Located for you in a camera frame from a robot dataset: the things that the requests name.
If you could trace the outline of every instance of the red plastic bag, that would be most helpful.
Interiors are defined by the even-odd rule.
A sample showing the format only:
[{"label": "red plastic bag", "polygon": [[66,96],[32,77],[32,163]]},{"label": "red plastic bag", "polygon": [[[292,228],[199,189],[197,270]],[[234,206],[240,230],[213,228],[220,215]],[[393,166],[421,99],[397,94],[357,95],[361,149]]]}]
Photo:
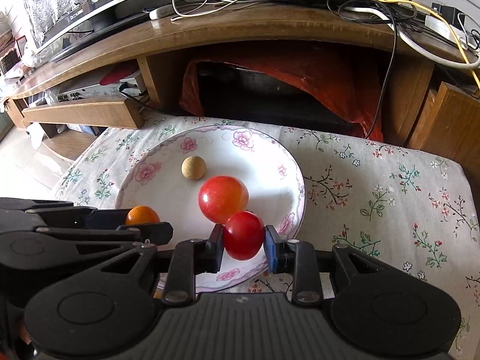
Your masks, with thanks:
[{"label": "red plastic bag", "polygon": [[[343,120],[357,124],[354,136],[363,138],[373,123],[380,82],[377,64],[368,49],[300,40],[224,43],[203,48],[187,66],[179,104],[194,115],[204,116],[198,62],[237,65],[302,89]],[[383,141],[381,115],[370,139]]]}]

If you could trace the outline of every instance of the small orange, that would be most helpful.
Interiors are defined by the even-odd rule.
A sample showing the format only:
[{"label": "small orange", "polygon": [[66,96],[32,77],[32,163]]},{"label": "small orange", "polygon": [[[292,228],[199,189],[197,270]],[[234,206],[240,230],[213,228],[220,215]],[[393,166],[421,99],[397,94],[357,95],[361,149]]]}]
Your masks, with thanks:
[{"label": "small orange", "polygon": [[159,223],[160,218],[154,209],[147,206],[133,207],[125,219],[126,225],[143,225],[145,223]]}]

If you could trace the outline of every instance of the yellow ball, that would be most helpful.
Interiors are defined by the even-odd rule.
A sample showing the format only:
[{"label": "yellow ball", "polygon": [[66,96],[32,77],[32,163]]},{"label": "yellow ball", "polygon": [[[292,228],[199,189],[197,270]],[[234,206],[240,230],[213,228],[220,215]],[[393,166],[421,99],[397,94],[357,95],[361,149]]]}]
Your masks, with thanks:
[{"label": "yellow ball", "polygon": [[201,179],[206,170],[205,161],[202,157],[196,155],[186,158],[181,165],[182,174],[189,180]]}]

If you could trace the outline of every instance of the white plate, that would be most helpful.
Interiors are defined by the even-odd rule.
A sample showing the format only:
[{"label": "white plate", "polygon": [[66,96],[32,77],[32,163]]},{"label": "white plate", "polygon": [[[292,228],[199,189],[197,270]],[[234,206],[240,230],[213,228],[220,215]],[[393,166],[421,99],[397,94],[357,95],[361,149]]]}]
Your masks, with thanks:
[{"label": "white plate", "polygon": [[[182,162],[191,155],[202,157],[207,172],[191,181],[182,175]],[[214,224],[198,206],[198,191],[210,177],[228,175],[248,188],[247,210],[266,225],[274,225],[283,239],[296,236],[305,209],[302,172],[292,155],[272,137],[239,126],[205,126],[165,140],[128,174],[116,208],[152,207],[162,221],[173,226],[173,238],[159,249],[173,249],[183,240],[207,239]],[[267,268],[263,248],[248,261],[223,254],[221,271],[196,276],[196,291],[211,292],[236,286]],[[159,287],[165,285],[162,275]]]}]

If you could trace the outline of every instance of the floral tablecloth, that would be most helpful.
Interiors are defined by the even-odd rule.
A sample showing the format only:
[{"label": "floral tablecloth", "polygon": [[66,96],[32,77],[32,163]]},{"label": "floral tablecloth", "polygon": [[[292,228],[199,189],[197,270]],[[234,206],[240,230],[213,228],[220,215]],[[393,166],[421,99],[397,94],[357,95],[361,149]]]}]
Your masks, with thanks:
[{"label": "floral tablecloth", "polygon": [[[297,160],[307,194],[298,238],[321,250],[351,245],[449,293],[462,312],[450,354],[474,357],[480,338],[479,223],[469,183],[448,159],[312,130],[147,113],[141,130],[108,128],[98,137],[58,182],[55,198],[113,208],[123,180],[147,152],[175,134],[215,124],[260,130]],[[263,274],[229,292],[289,295],[291,284],[290,275]]]}]

